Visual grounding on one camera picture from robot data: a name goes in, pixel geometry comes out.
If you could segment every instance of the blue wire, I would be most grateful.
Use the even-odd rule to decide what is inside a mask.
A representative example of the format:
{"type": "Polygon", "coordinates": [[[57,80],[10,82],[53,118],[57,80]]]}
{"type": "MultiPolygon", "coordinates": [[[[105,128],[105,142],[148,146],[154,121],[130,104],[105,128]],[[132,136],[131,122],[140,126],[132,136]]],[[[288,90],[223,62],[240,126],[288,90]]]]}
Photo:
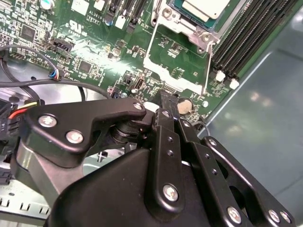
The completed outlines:
{"type": "Polygon", "coordinates": [[[54,71],[51,75],[49,75],[49,77],[53,78],[56,75],[56,71],[54,71]]]}

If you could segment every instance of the wire bundle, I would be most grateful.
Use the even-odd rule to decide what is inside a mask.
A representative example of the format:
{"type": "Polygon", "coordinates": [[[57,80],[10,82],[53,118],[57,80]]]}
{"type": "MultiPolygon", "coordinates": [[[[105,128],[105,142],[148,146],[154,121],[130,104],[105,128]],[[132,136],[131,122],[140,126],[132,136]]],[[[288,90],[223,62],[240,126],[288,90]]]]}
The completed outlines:
{"type": "Polygon", "coordinates": [[[59,75],[58,68],[46,56],[44,56],[43,54],[41,54],[39,51],[35,50],[34,48],[14,44],[14,45],[6,45],[6,46],[0,47],[0,52],[11,49],[11,48],[22,48],[22,49],[26,49],[26,50],[34,52],[35,54],[39,55],[42,59],[44,59],[53,68],[54,71],[49,76],[51,79],[41,79],[41,80],[32,80],[32,81],[22,81],[22,82],[20,82],[19,80],[17,80],[10,73],[6,62],[3,61],[3,59],[0,59],[0,64],[1,64],[1,67],[2,67],[3,71],[12,80],[12,82],[0,82],[0,87],[20,87],[26,93],[28,93],[32,97],[32,99],[34,99],[34,100],[38,100],[40,98],[39,98],[38,94],[34,90],[29,88],[28,86],[42,85],[42,84],[66,84],[66,85],[77,86],[79,91],[80,91],[82,101],[86,100],[83,88],[87,88],[87,89],[90,89],[92,91],[95,91],[95,92],[105,96],[106,98],[111,98],[111,96],[107,93],[107,91],[103,90],[100,87],[91,85],[91,84],[86,84],[86,83],[76,82],[76,81],[71,81],[71,80],[60,80],[59,81],[59,76],[60,75],[59,75]]]}
{"type": "Polygon", "coordinates": [[[17,115],[24,113],[26,110],[28,110],[28,108],[30,108],[32,106],[36,106],[37,104],[38,104],[38,102],[32,102],[32,103],[25,104],[24,106],[18,108],[16,111],[11,113],[11,115],[9,116],[9,119],[12,120],[17,115]]]}

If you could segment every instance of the yellow wire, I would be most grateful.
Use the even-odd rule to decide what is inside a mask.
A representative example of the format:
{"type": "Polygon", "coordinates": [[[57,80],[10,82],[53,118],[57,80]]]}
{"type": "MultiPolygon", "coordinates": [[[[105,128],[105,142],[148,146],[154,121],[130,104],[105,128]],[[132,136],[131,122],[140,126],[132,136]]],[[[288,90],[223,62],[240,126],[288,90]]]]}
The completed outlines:
{"type": "Polygon", "coordinates": [[[37,105],[37,102],[33,102],[33,103],[28,103],[28,104],[25,104],[24,106],[19,107],[19,108],[18,108],[18,110],[19,110],[19,109],[22,109],[22,108],[25,108],[25,107],[32,106],[32,105],[37,105]]]}

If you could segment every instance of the red wire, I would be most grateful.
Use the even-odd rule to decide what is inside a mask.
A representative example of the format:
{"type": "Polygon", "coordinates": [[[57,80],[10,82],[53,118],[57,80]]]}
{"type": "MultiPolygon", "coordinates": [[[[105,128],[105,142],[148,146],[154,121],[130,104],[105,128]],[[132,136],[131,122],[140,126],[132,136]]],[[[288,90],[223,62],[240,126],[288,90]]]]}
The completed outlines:
{"type": "Polygon", "coordinates": [[[24,113],[27,109],[21,109],[21,110],[17,110],[15,112],[13,112],[10,116],[9,119],[13,119],[15,116],[17,116],[20,113],[24,113]]]}

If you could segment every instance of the blue-gray panel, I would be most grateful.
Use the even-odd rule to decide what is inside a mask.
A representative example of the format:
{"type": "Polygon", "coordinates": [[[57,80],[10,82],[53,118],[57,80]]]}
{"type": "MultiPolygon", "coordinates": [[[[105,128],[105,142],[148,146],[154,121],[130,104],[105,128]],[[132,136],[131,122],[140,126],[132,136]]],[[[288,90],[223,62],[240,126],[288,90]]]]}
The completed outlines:
{"type": "Polygon", "coordinates": [[[303,223],[303,9],[209,124],[217,138],[303,223]]]}

